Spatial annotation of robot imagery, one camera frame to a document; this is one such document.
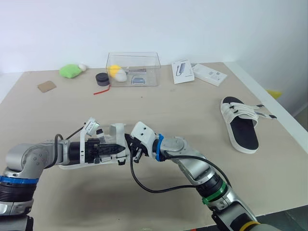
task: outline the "clear plastic box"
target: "clear plastic box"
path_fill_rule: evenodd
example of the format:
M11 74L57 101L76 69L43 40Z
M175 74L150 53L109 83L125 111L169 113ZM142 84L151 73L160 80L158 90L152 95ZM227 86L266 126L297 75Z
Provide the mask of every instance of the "clear plastic box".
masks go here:
M127 80L117 81L114 73L121 73ZM156 52L111 52L106 70L112 87L157 86L160 62Z

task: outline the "black sole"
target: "black sole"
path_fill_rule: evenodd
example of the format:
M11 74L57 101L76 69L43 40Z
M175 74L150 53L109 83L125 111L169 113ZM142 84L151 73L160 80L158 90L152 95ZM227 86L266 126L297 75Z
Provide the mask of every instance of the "black sole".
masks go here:
M243 103L235 97L224 98L223 103ZM238 116L230 123L236 142L243 148L256 150L259 142L251 119L241 119Z

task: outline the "blue ring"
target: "blue ring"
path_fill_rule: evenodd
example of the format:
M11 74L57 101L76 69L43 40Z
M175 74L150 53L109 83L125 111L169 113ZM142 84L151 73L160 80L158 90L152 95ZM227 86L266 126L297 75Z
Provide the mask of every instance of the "blue ring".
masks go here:
M12 184L36 184L37 179L23 179L23 178L13 178L13 177L3 177L0 176L0 182L12 183Z
M158 143L156 147L156 160L160 161L159 153L160 153L160 145L162 144L162 141L164 139L164 136L162 134L158 134Z

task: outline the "green plush toy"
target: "green plush toy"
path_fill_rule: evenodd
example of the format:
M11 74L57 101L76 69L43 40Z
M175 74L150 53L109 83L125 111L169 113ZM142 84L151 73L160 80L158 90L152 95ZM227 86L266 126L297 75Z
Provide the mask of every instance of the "green plush toy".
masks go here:
M87 67L84 64L68 64L64 67L62 67L59 70L60 75L62 75L65 78L74 78L77 75L79 75L81 72L85 71Z

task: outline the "yellow ball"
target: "yellow ball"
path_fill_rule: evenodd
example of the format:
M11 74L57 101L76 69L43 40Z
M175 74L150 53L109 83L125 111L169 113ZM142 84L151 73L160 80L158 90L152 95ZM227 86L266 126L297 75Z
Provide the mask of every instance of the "yellow ball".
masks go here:
M108 74L114 78L116 74L121 70L122 68L119 65L112 65L108 67Z

